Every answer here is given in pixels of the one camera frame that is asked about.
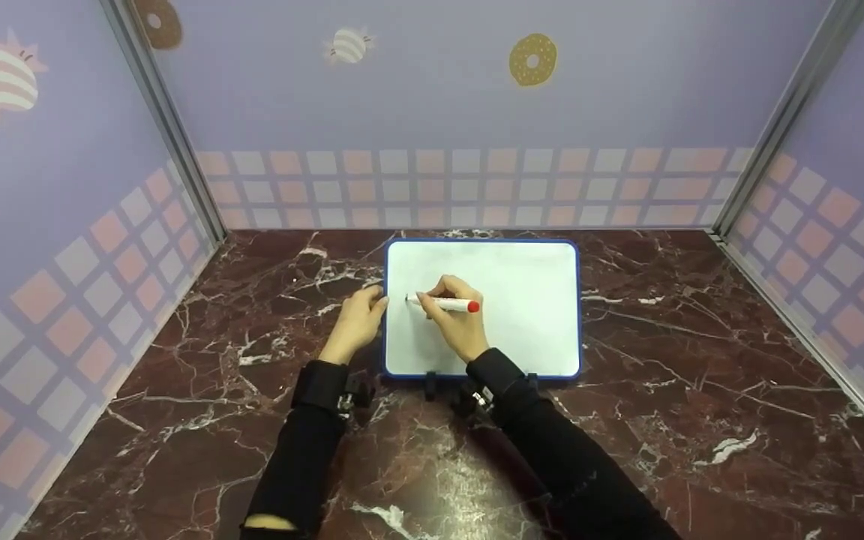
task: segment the hand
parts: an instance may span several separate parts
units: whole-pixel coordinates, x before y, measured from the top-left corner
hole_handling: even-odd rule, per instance
[[[347,365],[356,351],[375,339],[388,305],[389,297],[382,296],[381,286],[366,287],[343,300],[339,320],[319,353],[319,360]]]
[[[475,313],[462,313],[458,311],[445,311],[435,304],[433,296],[461,298],[463,300],[474,300],[480,305]],[[486,341],[486,327],[482,321],[484,305],[482,293],[469,286],[455,276],[442,276],[439,284],[428,292],[419,292],[418,300],[422,304],[422,310],[430,319],[439,325],[445,342],[459,355],[463,362],[469,363],[479,358],[482,353],[489,350],[489,342]]]

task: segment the black sleeve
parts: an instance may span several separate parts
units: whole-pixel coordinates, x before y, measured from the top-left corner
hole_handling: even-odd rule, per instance
[[[337,403],[349,376],[349,368],[320,360],[309,362],[309,366],[314,368],[314,376],[309,376],[308,385],[315,389],[331,389],[326,393],[335,393],[335,399],[329,396],[322,401]],[[345,434],[346,423],[336,407],[293,403],[292,411],[279,431],[275,450],[255,487],[247,516],[278,516],[288,520],[297,530],[243,527],[240,536],[243,540],[312,538],[322,526],[329,466]]]
[[[539,397],[499,349],[484,352],[466,371],[493,394],[495,423],[551,493],[569,538],[679,538],[614,459]]]

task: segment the checkered pattern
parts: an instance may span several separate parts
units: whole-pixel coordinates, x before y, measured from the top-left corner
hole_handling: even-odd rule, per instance
[[[3,297],[4,536],[44,495],[210,255],[168,163]]]
[[[699,228],[748,148],[202,151],[230,229]]]
[[[782,154],[730,237],[864,392],[864,205]]]

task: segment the left hand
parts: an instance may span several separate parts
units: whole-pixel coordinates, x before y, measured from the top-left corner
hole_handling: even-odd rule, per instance
[[[347,365],[356,351],[375,339],[387,305],[389,297],[382,296],[381,286],[366,287],[343,300],[339,320],[319,353],[319,360]]]

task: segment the donut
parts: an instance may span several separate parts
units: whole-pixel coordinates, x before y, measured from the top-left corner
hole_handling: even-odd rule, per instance
[[[530,66],[529,58],[533,56],[538,58],[538,64]],[[548,35],[528,34],[508,53],[508,71],[519,86],[541,85],[555,71],[556,57],[555,43]]]
[[[133,0],[135,13],[153,49],[174,49],[182,41],[179,14],[169,0]]]

